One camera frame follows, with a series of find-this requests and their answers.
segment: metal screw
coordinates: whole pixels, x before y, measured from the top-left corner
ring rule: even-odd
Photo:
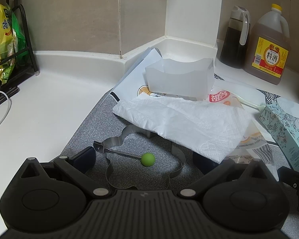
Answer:
[[[183,189],[180,191],[180,194],[184,197],[192,197],[196,194],[196,191],[192,189]]]
[[[97,188],[93,191],[93,194],[97,196],[105,196],[109,194],[109,190],[106,188]]]

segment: folded napkin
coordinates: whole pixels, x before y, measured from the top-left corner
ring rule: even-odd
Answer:
[[[120,100],[113,113],[217,163],[236,148],[251,121],[241,108],[145,93]]]

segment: white cable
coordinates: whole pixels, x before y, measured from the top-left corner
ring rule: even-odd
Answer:
[[[1,124],[4,121],[4,119],[6,118],[6,116],[8,115],[8,113],[9,113],[9,110],[10,110],[10,99],[9,99],[8,95],[6,95],[4,92],[0,91],[0,93],[2,93],[7,98],[7,101],[8,101],[7,111],[6,111],[5,115],[3,116],[2,120],[0,120],[0,124]]]

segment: bottle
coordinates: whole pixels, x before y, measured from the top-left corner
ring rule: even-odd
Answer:
[[[250,33],[244,70],[273,84],[279,84],[290,50],[289,27],[282,8],[271,5]]]
[[[219,60],[233,68],[243,68],[250,30],[249,11],[234,6]]]

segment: yellow bottle cap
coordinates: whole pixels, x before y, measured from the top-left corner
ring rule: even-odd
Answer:
[[[279,10],[279,11],[282,11],[281,6],[279,6],[278,4],[275,4],[275,3],[273,3],[273,4],[271,5],[271,8],[275,8],[275,9],[277,9],[277,10]]]

